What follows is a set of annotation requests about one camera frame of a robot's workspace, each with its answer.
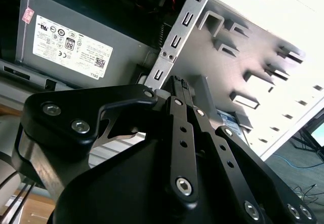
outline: black metal bracket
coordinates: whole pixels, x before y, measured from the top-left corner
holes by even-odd
[[[238,136],[226,127],[212,128],[184,80],[171,77],[165,89],[171,93],[167,100],[141,85],[42,93],[27,100],[21,123],[32,142],[28,160],[58,198],[53,223],[317,222]],[[45,113],[48,104],[59,113]],[[75,120],[89,129],[73,129]],[[108,125],[100,137],[104,120]],[[91,170],[77,168],[97,138],[109,142],[136,132],[146,133],[143,142]],[[67,176],[64,166],[78,174]]]
[[[153,107],[156,102],[157,96],[143,85],[39,93],[26,100],[21,124],[25,133],[37,143],[60,151],[62,156],[79,159],[90,151],[98,138],[104,111]],[[47,105],[52,108],[46,113]],[[76,121],[84,131],[73,129]]]

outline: mounting hole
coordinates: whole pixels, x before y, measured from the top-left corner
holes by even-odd
[[[153,94],[149,91],[144,91],[144,94],[148,97],[153,97]]]
[[[184,148],[187,148],[187,147],[188,147],[187,143],[184,142],[183,140],[180,141],[180,145],[181,145],[182,147],[184,147]]]
[[[228,165],[230,168],[234,168],[233,163],[231,163],[230,161],[227,161],[227,165]]]
[[[178,104],[180,106],[183,104],[182,101],[180,101],[179,99],[174,99],[174,101],[176,102],[176,104]]]

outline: metal plate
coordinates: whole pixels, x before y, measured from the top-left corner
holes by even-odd
[[[188,80],[192,85],[199,75],[208,77],[208,85],[217,109],[229,113],[237,111],[250,118],[254,129],[246,137],[250,147],[259,156],[265,154],[263,157],[265,160],[271,154],[267,150],[286,132],[290,132],[290,129],[323,99],[323,93],[313,88],[316,85],[323,87],[324,84],[320,69],[314,69],[317,66],[320,68],[320,61],[314,61],[310,57],[306,57],[302,64],[285,61],[277,55],[280,47],[288,48],[301,55],[304,55],[304,52],[250,23],[216,0],[209,0],[201,15],[203,16],[207,11],[223,16],[225,26],[226,21],[232,20],[249,29],[251,33],[248,39],[229,32],[225,26],[214,38],[206,22],[201,30],[195,28],[192,31],[171,74]],[[238,50],[235,54],[236,58],[218,52],[215,48],[216,41],[222,41]],[[255,87],[248,86],[244,75],[251,72],[271,82],[272,78],[264,71],[267,64],[276,65],[288,73],[290,78],[287,82],[275,86],[270,93],[267,91],[260,93],[255,90]],[[260,106],[256,110],[243,109],[232,103],[229,95],[233,91],[256,98]],[[305,101],[307,104],[302,105],[298,101]],[[284,115],[291,115],[293,118],[288,119]]]

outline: floor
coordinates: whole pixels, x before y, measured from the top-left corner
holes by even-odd
[[[284,157],[292,165],[298,167],[313,166],[322,162],[315,153],[295,149],[289,141],[278,149],[275,154]],[[285,160],[274,155],[266,160],[266,163],[291,188],[299,186],[305,192],[313,184],[316,184],[307,194],[324,192],[324,164],[310,169],[295,169],[289,166]],[[324,194],[316,197],[318,197],[318,200],[309,204],[309,207],[316,214],[318,223],[324,223]],[[315,199],[305,197],[306,202],[312,200]]]

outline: wooden surface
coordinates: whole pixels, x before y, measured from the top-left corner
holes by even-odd
[[[24,205],[20,224],[46,224],[54,207],[55,203],[53,200],[30,194]]]
[[[21,116],[21,111],[0,104],[0,116],[2,115]]]

